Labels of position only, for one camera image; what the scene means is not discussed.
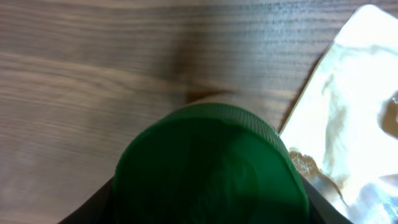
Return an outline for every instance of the green bottle cap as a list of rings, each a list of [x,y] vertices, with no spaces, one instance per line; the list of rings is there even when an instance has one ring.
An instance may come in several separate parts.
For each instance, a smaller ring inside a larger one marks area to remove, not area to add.
[[[307,223],[279,135],[223,103],[181,108],[127,147],[113,183],[118,223]]]

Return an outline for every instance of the dark wooden surface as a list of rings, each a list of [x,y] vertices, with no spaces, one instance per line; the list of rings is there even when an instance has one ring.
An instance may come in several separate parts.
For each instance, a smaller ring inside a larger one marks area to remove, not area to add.
[[[279,128],[361,5],[397,1],[0,0],[0,223],[55,223],[144,128],[250,94]]]

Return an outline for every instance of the wood grain surface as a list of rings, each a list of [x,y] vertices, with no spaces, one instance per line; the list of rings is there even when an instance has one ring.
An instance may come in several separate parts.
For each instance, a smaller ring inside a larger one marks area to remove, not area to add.
[[[0,223],[56,223],[148,125],[251,95],[280,128],[350,15],[397,1],[0,0]]]

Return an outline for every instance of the wooden table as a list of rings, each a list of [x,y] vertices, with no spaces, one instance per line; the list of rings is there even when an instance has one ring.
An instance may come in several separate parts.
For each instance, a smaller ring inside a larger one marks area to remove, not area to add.
[[[194,99],[249,94],[280,128],[370,2],[398,16],[396,1],[0,0],[0,223],[59,221]]]

